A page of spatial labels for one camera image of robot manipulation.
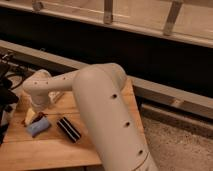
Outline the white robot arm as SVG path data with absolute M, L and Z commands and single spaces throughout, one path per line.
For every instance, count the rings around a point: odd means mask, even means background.
M 123 100 L 126 79 L 118 64 L 93 64 L 54 77 L 33 74 L 23 88 L 38 111 L 49 105 L 51 92 L 73 92 L 105 171 L 158 171 Z

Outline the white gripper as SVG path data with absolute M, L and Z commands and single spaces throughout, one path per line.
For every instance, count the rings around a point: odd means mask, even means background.
M 35 111 L 42 111 L 48 107 L 48 105 L 50 104 L 50 99 L 48 97 L 41 97 L 41 96 L 32 97 L 31 104 Z M 31 124 L 33 120 L 35 119 L 36 113 L 34 112 L 33 109 L 29 108 L 27 110 L 27 113 L 24 119 L 25 125 Z

